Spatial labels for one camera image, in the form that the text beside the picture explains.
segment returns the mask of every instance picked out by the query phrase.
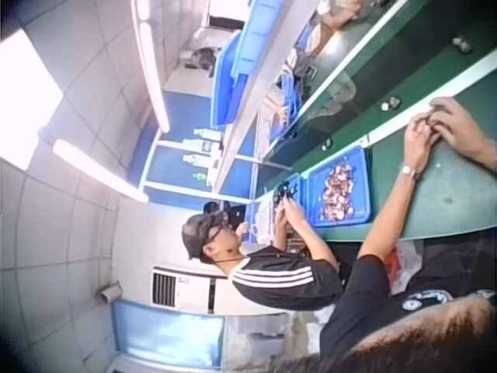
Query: blue tray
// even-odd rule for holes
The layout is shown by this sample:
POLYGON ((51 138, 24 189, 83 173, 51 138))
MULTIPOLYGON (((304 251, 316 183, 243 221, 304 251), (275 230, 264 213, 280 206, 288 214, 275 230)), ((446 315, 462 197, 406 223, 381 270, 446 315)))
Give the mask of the blue tray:
POLYGON ((314 227, 329 227, 333 225, 361 224, 367 221, 371 215, 370 187, 367 179, 366 156, 364 149, 360 146, 350 149, 339 157, 332 159, 319 169, 312 172, 307 181, 307 201, 304 206, 307 220, 314 227), (350 203, 354 212, 347 219, 340 221, 320 220, 322 197, 325 189, 325 180, 329 172, 340 162, 347 162, 353 170, 352 178, 354 186, 349 195, 350 203))
POLYGON ((271 125, 271 129, 269 131, 269 141, 274 141, 278 138, 287 129, 287 127, 295 121, 298 115, 298 110, 302 106, 301 96, 294 86, 293 76, 283 74, 281 76, 281 87, 285 97, 283 106, 287 107, 287 122, 284 125, 281 125, 278 121, 276 125, 274 123, 271 125))
POLYGON ((240 31, 235 31, 217 56, 210 100, 210 128, 214 130, 223 129, 226 124, 230 123, 227 121, 230 106, 236 106, 238 111, 239 102, 231 103, 234 90, 231 68, 239 41, 240 31))
POLYGON ((254 71, 282 4, 283 0, 252 0, 231 70, 235 80, 254 71))

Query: air conditioner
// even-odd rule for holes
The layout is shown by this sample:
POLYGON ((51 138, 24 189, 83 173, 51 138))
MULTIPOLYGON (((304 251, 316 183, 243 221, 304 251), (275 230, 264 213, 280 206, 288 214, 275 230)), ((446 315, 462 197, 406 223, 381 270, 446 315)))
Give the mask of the air conditioner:
POLYGON ((244 298, 226 278, 191 274, 164 267, 151 272, 150 304, 181 312, 215 315, 270 315, 281 313, 244 298))
POLYGON ((155 307, 182 312, 212 313, 209 299, 214 279, 207 275, 185 274, 181 271, 154 267, 151 273, 150 303, 155 307))

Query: baseball cap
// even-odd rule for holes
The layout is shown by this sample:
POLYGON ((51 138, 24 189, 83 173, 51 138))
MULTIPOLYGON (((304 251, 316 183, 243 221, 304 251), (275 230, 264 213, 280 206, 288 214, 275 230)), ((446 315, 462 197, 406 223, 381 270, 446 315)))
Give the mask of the baseball cap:
POLYGON ((205 262, 203 247, 209 238, 209 230, 224 222, 223 214, 197 214, 190 217, 181 227, 181 238, 189 258, 205 262))

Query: black cap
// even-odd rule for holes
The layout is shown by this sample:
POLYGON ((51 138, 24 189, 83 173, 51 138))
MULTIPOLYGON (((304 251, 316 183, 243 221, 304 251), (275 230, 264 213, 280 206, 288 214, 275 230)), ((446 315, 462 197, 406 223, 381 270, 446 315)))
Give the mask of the black cap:
POLYGON ((207 243, 209 230, 221 225, 223 221, 223 214, 197 214, 183 224, 181 238, 190 259, 197 258, 208 263, 203 254, 203 247, 207 243))
POLYGON ((204 214, 215 214, 219 212, 219 203, 214 201, 207 202, 203 206, 203 212, 204 214))

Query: wristwatch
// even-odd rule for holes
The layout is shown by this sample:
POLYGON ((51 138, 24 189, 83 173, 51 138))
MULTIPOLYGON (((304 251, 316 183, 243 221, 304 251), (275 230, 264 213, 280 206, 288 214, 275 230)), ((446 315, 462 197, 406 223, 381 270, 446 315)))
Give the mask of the wristwatch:
POLYGON ((401 173, 409 176, 413 180, 419 179, 419 174, 416 172, 416 170, 405 165, 404 163, 401 164, 401 173))

